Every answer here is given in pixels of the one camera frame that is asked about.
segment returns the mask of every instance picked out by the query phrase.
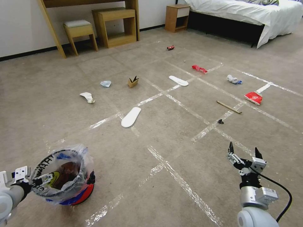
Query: crumpled paper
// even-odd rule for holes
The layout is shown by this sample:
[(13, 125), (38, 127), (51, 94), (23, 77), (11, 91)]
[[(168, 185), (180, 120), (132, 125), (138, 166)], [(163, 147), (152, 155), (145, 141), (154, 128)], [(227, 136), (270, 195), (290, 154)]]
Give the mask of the crumpled paper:
[(111, 81), (109, 81), (109, 80), (101, 81), (100, 84), (103, 87), (109, 87), (111, 85)]

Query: wooden stool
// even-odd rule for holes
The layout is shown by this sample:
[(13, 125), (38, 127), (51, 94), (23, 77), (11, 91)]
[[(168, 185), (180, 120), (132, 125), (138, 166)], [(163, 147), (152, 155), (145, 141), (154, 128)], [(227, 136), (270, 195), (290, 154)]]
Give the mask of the wooden stool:
[[(100, 43), (104, 43), (107, 48), (137, 41), (134, 9), (98, 9), (92, 10), (92, 14), (94, 17), (96, 31), (100, 39)], [(124, 33), (108, 37), (105, 22), (117, 19), (123, 19)]]
[(64, 22), (63, 27), (65, 29), (66, 35), (68, 37), (69, 43), (72, 46), (73, 51), (78, 56), (73, 38), (88, 35), (92, 41), (92, 45), (96, 51), (98, 51), (98, 46), (96, 43), (96, 38), (94, 30), (92, 29), (92, 24), (86, 20), (74, 20)]

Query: wooden side table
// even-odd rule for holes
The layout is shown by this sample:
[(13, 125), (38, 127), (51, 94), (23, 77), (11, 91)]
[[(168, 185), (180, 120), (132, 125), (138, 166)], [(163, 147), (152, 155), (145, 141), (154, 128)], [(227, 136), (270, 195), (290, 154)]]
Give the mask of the wooden side table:
[[(137, 41), (135, 10), (125, 8), (97, 9), (92, 10), (96, 31), (101, 43), (107, 48), (128, 44)], [(123, 19), (124, 32), (109, 37), (107, 35), (105, 22)]]
[(169, 5), (166, 7), (165, 29), (178, 32), (187, 28), (189, 5)]

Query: debris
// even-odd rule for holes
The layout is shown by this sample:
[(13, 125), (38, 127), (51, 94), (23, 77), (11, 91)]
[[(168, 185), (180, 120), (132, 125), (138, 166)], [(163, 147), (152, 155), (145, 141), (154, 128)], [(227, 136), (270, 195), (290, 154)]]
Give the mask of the debris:
[(109, 80), (101, 81), (100, 84), (103, 87), (109, 87), (111, 85), (111, 81), (109, 81)]
[(80, 94), (81, 96), (83, 96), (84, 98), (86, 98), (88, 103), (94, 103), (95, 100), (92, 98), (92, 94), (89, 92), (83, 92)]
[(135, 78), (134, 78), (133, 80), (131, 80), (131, 79), (129, 78), (129, 80), (128, 80), (128, 86), (129, 86), (130, 88), (136, 86), (136, 85), (138, 84), (138, 80), (139, 80), (139, 78), (137, 78), (137, 76), (135, 76)]
[(167, 47), (167, 50), (173, 50), (175, 48), (175, 46), (169, 46)]
[(200, 66), (193, 65), (192, 68), (195, 69), (195, 70), (197, 70), (198, 72), (201, 71), (204, 74), (207, 73), (207, 70), (205, 68), (201, 68)]
[(169, 79), (171, 79), (172, 81), (176, 82), (177, 84), (181, 85), (181, 86), (187, 86), (188, 82), (185, 80), (182, 80), (180, 78), (177, 78), (175, 76), (169, 76)]
[(256, 105), (258, 105), (258, 106), (261, 104), (262, 98), (263, 98), (262, 95), (259, 94), (259, 93), (256, 92), (256, 91), (254, 91), (254, 92), (249, 92), (249, 93), (247, 93), (246, 95), (244, 95), (244, 97), (245, 97), (247, 100), (253, 102), (254, 104), (256, 104)]
[(139, 107), (132, 108), (131, 111), (129, 111), (129, 113), (122, 119), (121, 126), (124, 128), (132, 126), (135, 123), (140, 111), (141, 108)]
[(233, 84), (242, 84), (242, 80), (238, 80), (238, 78), (233, 77), (232, 75), (227, 75), (227, 80)]
[(224, 103), (222, 103), (222, 102), (220, 102), (218, 100), (217, 100), (217, 103), (221, 104), (222, 106), (225, 106), (226, 108), (228, 108), (228, 109), (230, 109), (230, 110), (232, 110), (232, 111), (234, 111), (234, 112), (236, 112), (238, 114), (242, 113), (242, 112), (239, 112), (238, 110), (236, 110), (236, 109), (234, 109), (234, 108), (232, 108), (232, 107), (230, 107), (230, 106), (228, 106), (228, 105), (226, 105), (226, 104), (224, 104)]

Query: white wall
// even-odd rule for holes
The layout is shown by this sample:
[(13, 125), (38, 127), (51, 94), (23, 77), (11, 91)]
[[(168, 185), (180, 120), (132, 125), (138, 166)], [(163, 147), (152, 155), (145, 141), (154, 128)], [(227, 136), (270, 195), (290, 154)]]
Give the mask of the white wall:
[[(166, 5), (175, 0), (139, 0), (140, 28), (165, 23)], [(62, 23), (85, 19), (93, 24), (92, 9), (123, 7), (124, 2), (48, 8), (61, 44), (68, 43)], [(107, 24), (109, 32), (123, 30), (122, 21)], [(0, 0), (0, 57), (55, 46), (37, 0)]]

